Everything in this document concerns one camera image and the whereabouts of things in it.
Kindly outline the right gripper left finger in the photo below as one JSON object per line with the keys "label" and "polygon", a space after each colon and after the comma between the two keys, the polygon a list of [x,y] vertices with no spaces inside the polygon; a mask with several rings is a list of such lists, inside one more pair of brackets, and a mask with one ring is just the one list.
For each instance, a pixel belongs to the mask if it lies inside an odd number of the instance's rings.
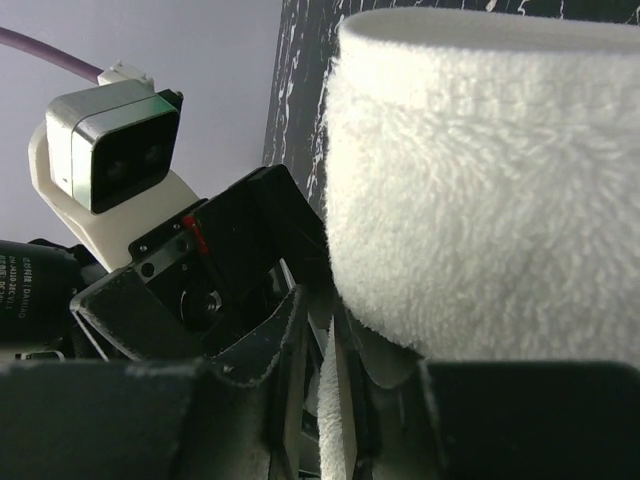
{"label": "right gripper left finger", "polygon": [[5,479],[293,479],[307,292],[213,360],[1,367]]}

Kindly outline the large white towel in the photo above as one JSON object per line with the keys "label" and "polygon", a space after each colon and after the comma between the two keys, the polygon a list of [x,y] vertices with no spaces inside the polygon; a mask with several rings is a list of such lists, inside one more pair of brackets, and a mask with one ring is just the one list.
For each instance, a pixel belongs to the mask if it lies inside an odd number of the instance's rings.
{"label": "large white towel", "polygon": [[[334,315],[434,362],[639,372],[639,30],[403,7],[344,19],[327,83]],[[318,423],[345,475],[334,317]]]}

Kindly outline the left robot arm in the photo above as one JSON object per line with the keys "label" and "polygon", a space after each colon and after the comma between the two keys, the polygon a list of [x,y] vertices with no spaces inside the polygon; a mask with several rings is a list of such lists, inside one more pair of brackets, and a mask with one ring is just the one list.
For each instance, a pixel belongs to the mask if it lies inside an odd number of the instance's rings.
{"label": "left robot arm", "polygon": [[115,256],[37,239],[1,245],[1,345],[140,360],[214,357],[266,320],[286,266],[315,305],[332,274],[324,226],[283,165],[210,199],[159,185],[92,217]]}

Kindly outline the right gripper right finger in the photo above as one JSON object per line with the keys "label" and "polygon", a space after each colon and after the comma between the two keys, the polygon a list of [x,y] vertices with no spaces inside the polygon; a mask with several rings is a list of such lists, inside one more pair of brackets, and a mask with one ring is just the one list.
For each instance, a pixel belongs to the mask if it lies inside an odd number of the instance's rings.
{"label": "right gripper right finger", "polygon": [[635,479],[639,372],[607,361],[434,362],[334,315],[349,479]]}

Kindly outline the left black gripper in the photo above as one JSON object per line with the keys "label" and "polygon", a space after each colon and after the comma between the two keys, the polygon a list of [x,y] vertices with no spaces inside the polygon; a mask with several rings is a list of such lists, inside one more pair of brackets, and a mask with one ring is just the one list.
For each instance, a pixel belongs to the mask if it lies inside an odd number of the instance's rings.
{"label": "left black gripper", "polygon": [[275,310],[295,284],[330,283],[324,225],[284,165],[261,167],[134,241],[132,261],[70,309],[102,356],[214,357]]}

